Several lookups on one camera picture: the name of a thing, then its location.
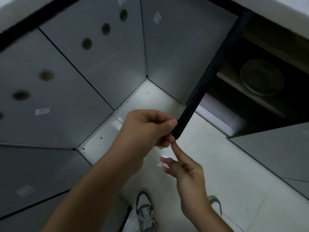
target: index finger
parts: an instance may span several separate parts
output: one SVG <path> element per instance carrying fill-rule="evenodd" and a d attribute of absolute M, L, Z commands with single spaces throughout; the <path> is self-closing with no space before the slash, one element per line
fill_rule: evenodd
<path fill-rule="evenodd" d="M 165 122 L 174 119 L 172 116 L 158 110 L 142 110 L 141 113 L 148 122 Z"/>
<path fill-rule="evenodd" d="M 193 159 L 191 159 L 191 157 L 184 153 L 182 149 L 180 149 L 176 141 L 171 143 L 171 148 L 178 161 L 182 162 L 183 164 L 197 164 Z"/>

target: person's left hand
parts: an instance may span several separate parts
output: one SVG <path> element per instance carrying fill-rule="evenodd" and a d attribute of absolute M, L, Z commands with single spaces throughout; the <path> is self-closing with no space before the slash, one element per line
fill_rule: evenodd
<path fill-rule="evenodd" d="M 176 119 L 158 110 L 131 111 L 111 149 L 142 161 L 154 146 L 169 147 L 175 141 L 170 133 L 176 125 Z"/>

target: person's right hand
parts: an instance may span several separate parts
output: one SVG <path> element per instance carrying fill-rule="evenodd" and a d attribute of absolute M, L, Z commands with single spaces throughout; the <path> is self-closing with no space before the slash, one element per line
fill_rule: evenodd
<path fill-rule="evenodd" d="M 181 210 L 197 227 L 203 217 L 213 211 L 206 193 L 203 168 L 187 156 L 175 141 L 171 147 L 178 161 L 161 157 L 160 161 L 169 167 L 162 167 L 162 170 L 177 179 Z"/>

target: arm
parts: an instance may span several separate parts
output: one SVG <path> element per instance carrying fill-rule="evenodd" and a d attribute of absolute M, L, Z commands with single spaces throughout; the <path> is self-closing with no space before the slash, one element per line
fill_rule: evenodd
<path fill-rule="evenodd" d="M 41 231 L 99 231 L 127 180 L 155 146 L 168 147 L 177 121 L 157 110 L 130 112 L 108 152 L 58 205 Z"/>
<path fill-rule="evenodd" d="M 202 166 L 187 156 L 176 142 L 171 147 L 178 161 L 163 157 L 160 161 L 169 166 L 163 167 L 163 171 L 177 179 L 183 214 L 199 232 L 233 232 L 211 207 Z"/>

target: forearm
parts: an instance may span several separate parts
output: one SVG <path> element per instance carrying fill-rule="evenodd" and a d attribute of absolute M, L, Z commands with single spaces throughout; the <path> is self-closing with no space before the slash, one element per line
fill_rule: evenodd
<path fill-rule="evenodd" d="M 193 224 L 199 232 L 233 232 L 213 209 L 199 214 Z"/>
<path fill-rule="evenodd" d="M 99 231 L 133 174 L 131 164 L 108 151 L 59 204 L 42 231 Z"/>

